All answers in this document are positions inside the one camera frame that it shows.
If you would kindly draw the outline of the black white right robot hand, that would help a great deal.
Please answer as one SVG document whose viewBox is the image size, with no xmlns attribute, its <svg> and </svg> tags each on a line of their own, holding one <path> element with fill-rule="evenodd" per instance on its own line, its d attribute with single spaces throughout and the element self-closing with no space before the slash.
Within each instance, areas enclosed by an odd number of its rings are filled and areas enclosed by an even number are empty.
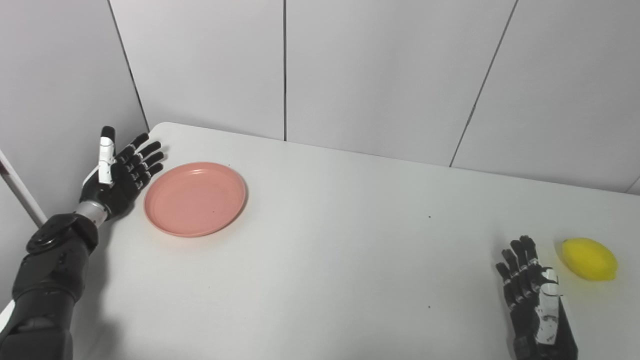
<svg viewBox="0 0 640 360">
<path fill-rule="evenodd" d="M 517 360 L 576 360 L 579 349 L 552 267 L 541 265 L 528 235 L 510 242 L 495 265 L 514 330 Z"/>
</svg>

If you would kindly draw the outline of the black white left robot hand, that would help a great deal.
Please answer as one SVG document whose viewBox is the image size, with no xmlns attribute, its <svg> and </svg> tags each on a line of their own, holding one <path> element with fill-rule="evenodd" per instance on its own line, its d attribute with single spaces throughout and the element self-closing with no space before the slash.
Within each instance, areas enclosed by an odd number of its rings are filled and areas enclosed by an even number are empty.
<svg viewBox="0 0 640 360">
<path fill-rule="evenodd" d="M 103 126 L 98 164 L 83 182 L 80 207 L 98 208 L 105 221 L 128 212 L 151 179 L 163 170 L 162 143 L 149 139 L 148 133 L 141 133 L 117 152 L 115 129 Z"/>
</svg>

